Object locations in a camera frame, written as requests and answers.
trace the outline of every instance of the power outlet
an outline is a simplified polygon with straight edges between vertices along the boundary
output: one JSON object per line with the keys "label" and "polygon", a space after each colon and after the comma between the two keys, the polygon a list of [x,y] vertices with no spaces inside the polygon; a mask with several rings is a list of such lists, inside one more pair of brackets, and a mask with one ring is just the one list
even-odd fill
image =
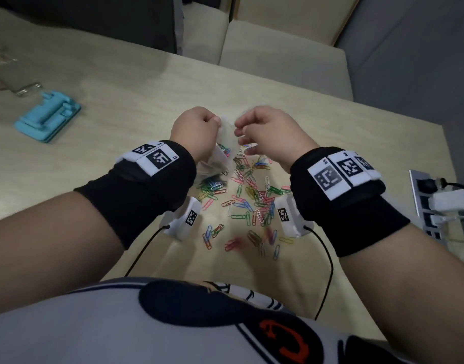
{"label": "power outlet", "polygon": [[414,204],[416,206],[416,213],[422,223],[423,231],[427,235],[438,241],[440,244],[447,247],[446,240],[444,240],[443,232],[441,228],[433,225],[431,222],[432,214],[440,214],[439,212],[433,211],[429,207],[429,197],[431,194],[431,189],[427,189],[423,186],[423,183],[420,183],[420,180],[432,179],[431,175],[426,172],[409,170],[409,177],[411,179],[411,187],[413,190]]}

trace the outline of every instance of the light wood tabletop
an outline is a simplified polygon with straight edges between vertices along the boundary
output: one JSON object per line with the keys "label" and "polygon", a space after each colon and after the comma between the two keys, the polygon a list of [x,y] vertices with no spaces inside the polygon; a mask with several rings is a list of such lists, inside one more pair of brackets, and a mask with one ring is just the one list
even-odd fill
{"label": "light wood tabletop", "polygon": [[[193,106],[205,106],[231,120],[259,104],[283,109],[321,145],[364,156],[382,173],[389,199],[410,217],[415,209],[409,169],[454,178],[439,125],[127,42],[34,25],[1,9],[0,39],[48,90],[63,92],[82,105],[50,144],[41,144],[13,127],[35,101],[0,92],[0,219],[100,177],[115,157],[148,140],[168,139],[174,120]],[[288,175],[277,164],[272,166],[271,183],[289,184]],[[312,235],[282,245],[275,262],[271,254],[261,258],[252,249],[224,251],[223,244],[245,234],[248,227],[243,220],[227,218],[218,201],[201,215],[186,242],[159,235],[132,275],[229,282],[272,296],[299,315],[314,316],[330,267]],[[124,274],[159,220],[106,278]],[[220,222],[225,229],[209,251],[201,235],[208,225]],[[272,226],[279,231],[275,222],[277,218]],[[368,225],[352,230],[352,237],[361,237],[363,227]],[[381,338],[338,259],[333,259],[332,287],[319,321]]]}

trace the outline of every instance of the plastic bag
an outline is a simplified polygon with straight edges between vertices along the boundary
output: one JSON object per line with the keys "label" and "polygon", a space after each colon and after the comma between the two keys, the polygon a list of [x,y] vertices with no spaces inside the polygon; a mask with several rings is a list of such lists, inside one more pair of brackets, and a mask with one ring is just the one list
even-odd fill
{"label": "plastic bag", "polygon": [[217,144],[207,162],[197,164],[197,177],[194,184],[199,184],[206,178],[231,171],[234,167],[234,157],[239,152],[240,145],[235,137],[235,126],[225,117],[221,117],[222,125],[218,130]]}

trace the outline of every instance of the person's right hand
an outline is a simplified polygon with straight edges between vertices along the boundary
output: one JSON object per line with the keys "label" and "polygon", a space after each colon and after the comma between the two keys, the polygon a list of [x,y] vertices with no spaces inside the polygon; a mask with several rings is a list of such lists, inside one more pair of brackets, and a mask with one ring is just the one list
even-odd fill
{"label": "person's right hand", "polygon": [[270,106],[254,107],[239,117],[235,126],[239,144],[257,143],[244,151],[246,155],[264,154],[288,173],[298,158],[319,147],[290,115]]}

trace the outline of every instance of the forearm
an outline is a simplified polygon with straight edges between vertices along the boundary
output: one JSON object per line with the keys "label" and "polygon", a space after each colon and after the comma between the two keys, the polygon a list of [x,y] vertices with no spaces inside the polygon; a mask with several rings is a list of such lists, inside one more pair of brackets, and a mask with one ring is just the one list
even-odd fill
{"label": "forearm", "polygon": [[106,220],[76,192],[0,220],[0,312],[97,282],[123,251]]}
{"label": "forearm", "polygon": [[340,259],[381,331],[421,362],[464,362],[464,264],[413,225]]}

